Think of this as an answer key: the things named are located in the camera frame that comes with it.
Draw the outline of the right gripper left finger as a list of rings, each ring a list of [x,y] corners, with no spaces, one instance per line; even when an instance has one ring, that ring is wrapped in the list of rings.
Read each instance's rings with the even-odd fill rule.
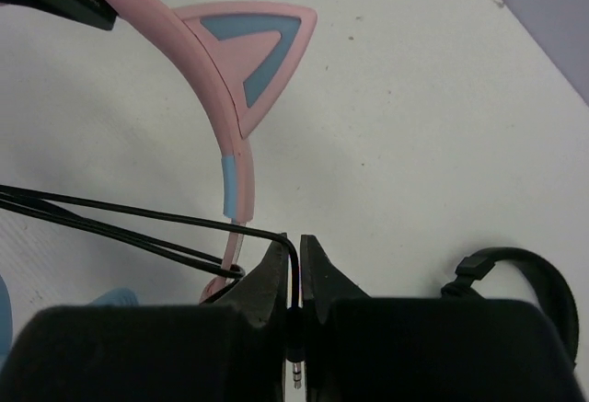
[[[197,305],[63,305],[24,326],[5,401],[281,401],[288,241]]]

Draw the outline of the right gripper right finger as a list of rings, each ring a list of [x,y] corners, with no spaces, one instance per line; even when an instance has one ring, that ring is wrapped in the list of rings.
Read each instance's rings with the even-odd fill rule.
[[[372,297],[300,243],[310,401],[581,401],[557,329],[499,262],[480,299]]]

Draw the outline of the pink blue cat-ear headphones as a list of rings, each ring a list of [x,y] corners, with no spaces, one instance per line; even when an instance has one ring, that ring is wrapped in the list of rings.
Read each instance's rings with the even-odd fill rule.
[[[255,203],[249,137],[281,95],[299,65],[317,24],[305,6],[234,1],[172,8],[161,0],[106,0],[158,48],[185,78],[208,117],[218,143],[228,239],[215,257],[146,235],[99,223],[70,211],[65,197],[4,186],[3,209],[104,235],[160,257],[213,274],[202,292],[208,303],[240,281],[242,241],[250,234]]]

